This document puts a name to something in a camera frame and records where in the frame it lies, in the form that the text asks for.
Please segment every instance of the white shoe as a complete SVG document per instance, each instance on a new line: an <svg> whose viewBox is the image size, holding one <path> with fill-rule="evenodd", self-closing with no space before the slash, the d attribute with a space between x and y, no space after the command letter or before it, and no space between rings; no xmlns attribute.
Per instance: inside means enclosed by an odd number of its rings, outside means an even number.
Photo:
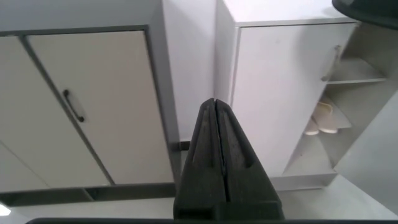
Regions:
<svg viewBox="0 0 398 224"><path fill-rule="evenodd" d="M332 117L333 107L327 103L318 102L312 117L318 129L324 133L336 134L338 129Z"/></svg>
<svg viewBox="0 0 398 224"><path fill-rule="evenodd" d="M312 118L310 118L310 121L307 124L307 127L305 127L305 131L304 134L306 135L316 135L319 133L319 129L317 124L315 124L315 122L313 122Z"/></svg>

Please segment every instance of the open shelf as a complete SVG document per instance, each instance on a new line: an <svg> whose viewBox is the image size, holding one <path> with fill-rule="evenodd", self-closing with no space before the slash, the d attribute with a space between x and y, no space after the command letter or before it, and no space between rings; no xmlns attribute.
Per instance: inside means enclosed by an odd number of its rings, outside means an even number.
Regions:
<svg viewBox="0 0 398 224"><path fill-rule="evenodd" d="M344 113L341 112L341 110L327 96L323 96L321 98L321 102L327 103L333 107L332 117L338 129L352 127L350 121L344 115Z"/></svg>
<svg viewBox="0 0 398 224"><path fill-rule="evenodd" d="M319 137L303 135L282 176L335 173Z"/></svg>
<svg viewBox="0 0 398 224"><path fill-rule="evenodd" d="M361 58L343 58L328 84L383 82L386 78Z"/></svg>

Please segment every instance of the black door handle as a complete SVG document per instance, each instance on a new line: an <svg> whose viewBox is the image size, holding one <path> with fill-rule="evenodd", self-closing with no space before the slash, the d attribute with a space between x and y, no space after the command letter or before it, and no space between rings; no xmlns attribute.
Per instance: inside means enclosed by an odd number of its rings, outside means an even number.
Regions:
<svg viewBox="0 0 398 224"><path fill-rule="evenodd" d="M63 96L65 97L65 100L67 101L67 103L68 103L70 109L72 110L73 114L75 115L76 119L77 119L79 122L81 122L81 123L84 122L84 121L85 121L85 118L84 118L83 116L78 115L77 112L76 112L76 110L74 109L74 107L73 107L72 104L70 103L70 100L69 100L70 92L69 92L69 90L63 90L63 91L62 91L62 94L63 94Z"/></svg>

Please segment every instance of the floor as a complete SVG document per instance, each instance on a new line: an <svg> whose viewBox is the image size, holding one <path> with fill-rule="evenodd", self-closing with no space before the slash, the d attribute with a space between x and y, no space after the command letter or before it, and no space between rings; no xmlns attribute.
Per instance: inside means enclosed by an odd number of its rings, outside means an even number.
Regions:
<svg viewBox="0 0 398 224"><path fill-rule="evenodd" d="M398 216L338 176L324 189L279 192L287 219L395 219ZM173 198L11 208L2 224L39 217L173 218Z"/></svg>

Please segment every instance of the white cabinet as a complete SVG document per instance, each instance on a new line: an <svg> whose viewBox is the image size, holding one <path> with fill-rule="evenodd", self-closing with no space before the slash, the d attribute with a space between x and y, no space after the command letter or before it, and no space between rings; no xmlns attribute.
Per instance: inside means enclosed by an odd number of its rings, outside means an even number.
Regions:
<svg viewBox="0 0 398 224"><path fill-rule="evenodd" d="M232 108L267 174L280 176L354 24L242 28Z"/></svg>
<svg viewBox="0 0 398 224"><path fill-rule="evenodd" d="M174 181L143 31L29 42L115 184Z"/></svg>
<svg viewBox="0 0 398 224"><path fill-rule="evenodd" d="M355 27L329 0L218 1L215 97L232 107L276 190L336 175L320 140L302 134Z"/></svg>
<svg viewBox="0 0 398 224"><path fill-rule="evenodd" d="M44 181L0 142L0 192L47 188Z"/></svg>
<svg viewBox="0 0 398 224"><path fill-rule="evenodd" d="M108 185L18 38L1 37L0 52L1 141L51 188Z"/></svg>

